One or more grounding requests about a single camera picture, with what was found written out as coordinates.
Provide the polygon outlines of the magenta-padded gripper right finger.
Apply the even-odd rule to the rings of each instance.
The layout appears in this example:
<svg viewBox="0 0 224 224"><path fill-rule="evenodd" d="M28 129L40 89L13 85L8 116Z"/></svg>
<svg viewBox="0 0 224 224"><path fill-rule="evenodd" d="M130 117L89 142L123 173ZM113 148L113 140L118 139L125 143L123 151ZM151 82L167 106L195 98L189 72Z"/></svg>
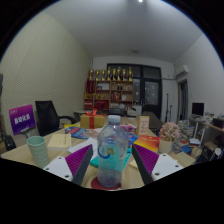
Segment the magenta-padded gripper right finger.
<svg viewBox="0 0 224 224"><path fill-rule="evenodd" d="M183 166L168 154L158 155L137 144L132 146L132 154L145 185L183 169Z"/></svg>

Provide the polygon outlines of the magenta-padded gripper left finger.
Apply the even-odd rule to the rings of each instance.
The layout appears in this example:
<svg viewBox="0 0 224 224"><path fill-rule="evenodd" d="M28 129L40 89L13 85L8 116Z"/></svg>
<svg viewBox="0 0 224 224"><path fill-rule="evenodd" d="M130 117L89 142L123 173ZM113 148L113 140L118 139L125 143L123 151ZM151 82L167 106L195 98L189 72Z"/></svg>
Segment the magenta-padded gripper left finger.
<svg viewBox="0 0 224 224"><path fill-rule="evenodd" d="M81 185L92 156L92 145L87 145L67 157L56 157L44 170Z"/></svg>

